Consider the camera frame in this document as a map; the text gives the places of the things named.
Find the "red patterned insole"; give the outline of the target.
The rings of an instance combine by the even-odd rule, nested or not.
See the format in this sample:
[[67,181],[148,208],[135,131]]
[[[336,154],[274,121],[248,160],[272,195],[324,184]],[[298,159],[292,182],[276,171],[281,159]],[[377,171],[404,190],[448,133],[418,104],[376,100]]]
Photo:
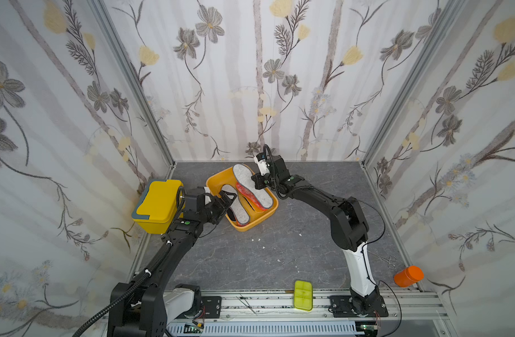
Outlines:
[[246,187],[244,187],[242,184],[237,183],[236,189],[239,194],[241,194],[244,199],[249,203],[250,207],[256,211],[256,212],[263,212],[264,208],[262,207],[261,203],[257,199],[257,197]]

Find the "orange cylindrical container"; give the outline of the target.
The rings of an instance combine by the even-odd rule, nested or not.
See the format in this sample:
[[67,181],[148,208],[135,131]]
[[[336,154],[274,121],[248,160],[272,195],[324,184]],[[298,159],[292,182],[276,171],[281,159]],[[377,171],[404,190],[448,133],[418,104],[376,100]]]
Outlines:
[[412,286],[425,278],[424,272],[417,266],[411,265],[394,276],[394,283],[397,286],[406,288]]

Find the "yellow plastic storage tray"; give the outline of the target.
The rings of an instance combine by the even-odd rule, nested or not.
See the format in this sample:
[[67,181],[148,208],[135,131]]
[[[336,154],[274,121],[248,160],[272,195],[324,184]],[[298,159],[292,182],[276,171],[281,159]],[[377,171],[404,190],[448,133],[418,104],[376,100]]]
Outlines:
[[[210,190],[210,192],[213,195],[218,195],[219,191],[222,190],[223,185],[231,185],[234,188],[236,188],[236,179],[235,179],[235,176],[233,175],[233,167],[227,168],[227,169],[209,177],[206,182],[206,187]],[[225,218],[229,221],[229,223],[237,231],[245,232],[247,230],[250,230],[251,228],[259,225],[260,223],[264,222],[265,220],[267,220],[268,218],[270,218],[271,216],[274,215],[274,213],[276,212],[276,210],[278,208],[278,199],[273,195],[273,193],[271,192],[271,190],[269,188],[265,188],[265,191],[268,192],[269,195],[271,196],[271,198],[274,200],[274,206],[272,206],[271,209],[268,209],[263,212],[254,211],[250,207],[249,203],[247,203],[247,201],[244,199],[244,197],[241,194],[239,194],[240,201],[250,216],[249,224],[247,224],[246,226],[240,227],[237,225],[237,223],[235,221],[232,221],[227,216],[225,216]]]

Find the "green compartment box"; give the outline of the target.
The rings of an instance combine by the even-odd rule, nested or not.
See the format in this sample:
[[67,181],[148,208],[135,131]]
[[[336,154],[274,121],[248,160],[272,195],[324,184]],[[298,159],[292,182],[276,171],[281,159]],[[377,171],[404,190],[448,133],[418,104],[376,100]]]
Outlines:
[[310,282],[297,280],[293,292],[295,309],[310,312],[313,310],[313,286]]

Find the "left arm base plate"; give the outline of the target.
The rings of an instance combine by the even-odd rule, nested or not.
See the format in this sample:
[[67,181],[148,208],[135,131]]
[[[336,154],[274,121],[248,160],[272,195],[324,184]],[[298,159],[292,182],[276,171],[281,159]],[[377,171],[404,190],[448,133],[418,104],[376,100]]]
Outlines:
[[222,310],[221,296],[205,296],[198,302],[198,313],[195,320],[216,320],[220,318]]

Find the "grey felt insole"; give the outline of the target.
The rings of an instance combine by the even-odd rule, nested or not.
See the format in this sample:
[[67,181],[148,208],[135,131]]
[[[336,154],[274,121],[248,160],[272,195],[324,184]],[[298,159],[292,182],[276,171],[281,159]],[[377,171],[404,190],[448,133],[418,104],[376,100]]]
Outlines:
[[265,189],[257,189],[255,182],[252,180],[253,172],[243,164],[236,164],[233,166],[233,175],[235,176],[236,183],[242,184],[249,189],[259,200],[264,211],[271,209],[274,206],[274,200],[271,198]]
[[234,188],[231,185],[223,185],[222,191],[227,192],[229,194],[230,198],[232,198],[234,195],[234,201],[232,202],[232,205],[231,205],[230,209],[228,210],[229,218],[232,221],[235,221],[237,223],[237,225],[240,227],[246,226],[247,224],[249,224],[250,216],[249,216],[248,212],[246,211],[246,209],[243,207],[243,205],[240,201],[239,193],[236,190],[236,188]]

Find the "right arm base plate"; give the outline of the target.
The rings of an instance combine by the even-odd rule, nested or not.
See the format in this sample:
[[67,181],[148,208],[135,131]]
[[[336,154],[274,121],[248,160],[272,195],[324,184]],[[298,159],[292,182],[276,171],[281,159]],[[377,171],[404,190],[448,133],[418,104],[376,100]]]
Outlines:
[[331,296],[329,312],[334,318],[383,318],[389,317],[382,296]]

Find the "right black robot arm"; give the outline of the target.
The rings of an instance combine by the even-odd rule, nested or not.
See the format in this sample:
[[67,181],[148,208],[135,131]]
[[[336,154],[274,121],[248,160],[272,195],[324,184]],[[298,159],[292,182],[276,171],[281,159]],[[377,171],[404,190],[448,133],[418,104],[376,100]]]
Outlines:
[[281,156],[260,153],[254,157],[259,173],[252,176],[257,189],[271,188],[278,197],[303,202],[321,212],[330,221],[330,234],[343,251],[350,272],[350,310],[364,317],[382,307],[378,283],[368,258],[369,225],[360,202],[354,197],[337,197],[292,175]]

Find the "aluminium rail frame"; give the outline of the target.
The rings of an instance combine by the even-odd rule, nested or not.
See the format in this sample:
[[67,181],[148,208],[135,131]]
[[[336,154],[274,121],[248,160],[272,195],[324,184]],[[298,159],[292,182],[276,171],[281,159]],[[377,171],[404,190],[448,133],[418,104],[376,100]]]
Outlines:
[[169,312],[168,325],[189,323],[202,329],[209,322],[354,322],[365,336],[457,336],[444,304],[434,292],[417,289],[388,289],[380,293],[389,313],[383,318],[334,318],[329,312],[331,296],[348,296],[347,289],[317,289],[313,292],[313,310],[305,312],[293,306],[293,290],[203,291],[202,297],[221,296],[219,319],[195,320],[176,316],[192,304],[188,291],[164,295]]

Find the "yellow lidded box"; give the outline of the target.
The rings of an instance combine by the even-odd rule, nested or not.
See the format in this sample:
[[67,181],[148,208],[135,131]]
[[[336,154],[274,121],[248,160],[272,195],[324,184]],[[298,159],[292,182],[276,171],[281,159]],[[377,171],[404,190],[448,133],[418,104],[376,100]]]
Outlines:
[[152,180],[142,192],[132,220],[146,233],[165,233],[177,210],[177,192],[183,187],[178,180]]

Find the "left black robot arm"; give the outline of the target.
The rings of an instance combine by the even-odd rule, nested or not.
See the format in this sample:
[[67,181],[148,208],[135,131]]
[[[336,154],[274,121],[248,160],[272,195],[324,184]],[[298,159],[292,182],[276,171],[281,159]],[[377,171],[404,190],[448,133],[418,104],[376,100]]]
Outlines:
[[164,291],[182,258],[197,242],[206,223],[218,224],[237,194],[212,195],[204,188],[176,194],[176,212],[161,235],[163,246],[131,282],[119,283],[111,292],[108,336],[163,336],[169,312]]

